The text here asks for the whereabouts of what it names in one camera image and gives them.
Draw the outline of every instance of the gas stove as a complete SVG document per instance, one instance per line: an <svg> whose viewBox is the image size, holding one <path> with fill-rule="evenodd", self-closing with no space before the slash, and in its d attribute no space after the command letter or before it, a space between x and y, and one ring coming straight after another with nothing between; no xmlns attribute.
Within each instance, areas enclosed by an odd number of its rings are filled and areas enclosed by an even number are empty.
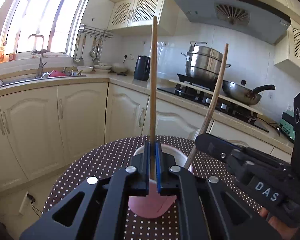
<svg viewBox="0 0 300 240"><path fill-rule="evenodd" d="M209 91L214 91L215 89L215 84L213 83L203 83L201 80L190 78L181 74L178 74L178 77L180 82L184 82L185 84L198 86ZM212 98L212 95L209 93L183 86L181 84L177 84L175 88L158 88L158 90L174 94L204 106L209 106ZM222 98L218 98L215 110L249 123L265 132L269 132L261 121L257 119L258 114L246 109L245 107L239 106Z"/></svg>

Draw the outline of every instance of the hand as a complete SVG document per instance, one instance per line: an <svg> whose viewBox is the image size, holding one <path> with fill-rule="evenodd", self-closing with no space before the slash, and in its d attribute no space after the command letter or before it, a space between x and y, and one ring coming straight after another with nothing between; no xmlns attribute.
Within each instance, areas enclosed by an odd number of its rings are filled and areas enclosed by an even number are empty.
<svg viewBox="0 0 300 240"><path fill-rule="evenodd" d="M268 213L269 211L263 207L260 210L259 215L265 219ZM290 240L299 229L299 228L289 228L286 224L284 224L276 217L270 218L269 224L279 232L283 240Z"/></svg>

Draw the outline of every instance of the pink bowl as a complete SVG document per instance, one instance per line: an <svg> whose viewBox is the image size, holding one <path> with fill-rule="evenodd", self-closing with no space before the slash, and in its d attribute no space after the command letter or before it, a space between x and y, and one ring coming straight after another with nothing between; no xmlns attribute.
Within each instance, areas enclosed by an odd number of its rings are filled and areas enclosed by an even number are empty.
<svg viewBox="0 0 300 240"><path fill-rule="evenodd" d="M161 144L162 152L173 155L176 164L183 167L186 163L187 156L175 147ZM138 148L133 155L143 153L144 146ZM193 173L192 165L188 169ZM132 212L143 218L157 218L162 216L170 206L175 202L176 196L161 196L157 192L157 182L149 180L149 195L146 197L129 197L128 206Z"/></svg>

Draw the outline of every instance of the black kettle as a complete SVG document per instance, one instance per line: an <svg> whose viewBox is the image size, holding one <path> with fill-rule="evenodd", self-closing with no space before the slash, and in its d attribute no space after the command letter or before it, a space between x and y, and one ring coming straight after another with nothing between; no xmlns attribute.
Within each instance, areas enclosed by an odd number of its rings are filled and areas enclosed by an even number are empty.
<svg viewBox="0 0 300 240"><path fill-rule="evenodd" d="M147 56L138 56L133 78L142 81L148 81L150 74L150 58Z"/></svg>

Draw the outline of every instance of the white wall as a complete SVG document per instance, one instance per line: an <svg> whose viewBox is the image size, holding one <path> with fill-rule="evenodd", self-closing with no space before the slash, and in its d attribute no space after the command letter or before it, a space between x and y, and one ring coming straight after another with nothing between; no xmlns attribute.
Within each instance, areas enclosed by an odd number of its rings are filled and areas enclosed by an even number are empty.
<svg viewBox="0 0 300 240"><path fill-rule="evenodd" d="M293 104L294 97L300 92L300 83L274 66L274 46L254 37L227 28L191 23L182 11L178 16L177 30L173 37L159 37L166 42L158 52L158 76L178 79L177 73L185 74L186 58L181 52L189 50L189 41L205 41L208 46L223 53L224 46L229 43L224 79L241 83L253 89L265 84L273 84L276 90L265 91L258 109L265 115L279 121L282 111L288 104ZM134 60L126 60L125 65L134 70L138 55L149 56L150 36L124 37L122 39L122 55L134 56Z"/></svg>
<svg viewBox="0 0 300 240"><path fill-rule="evenodd" d="M4 5L0 9L0 34L5 18L9 11L10 5L13 0L6 0ZM86 10L83 14L82 23L91 25L98 28L107 28L110 15L113 9L114 3L109 0L89 0L87 3ZM92 65L92 59L89 56L89 51L92 46L92 39L90 36L87 37L86 46L83 53L85 65ZM118 50L121 37L115 37L113 39L107 39L104 43L103 54L101 56L102 61L116 61L116 53ZM72 58L70 57L45 57L44 62L47 62L45 67L63 67L73 66ZM0 75L27 70L36 69L39 64L38 58L15 60L0 64Z"/></svg>

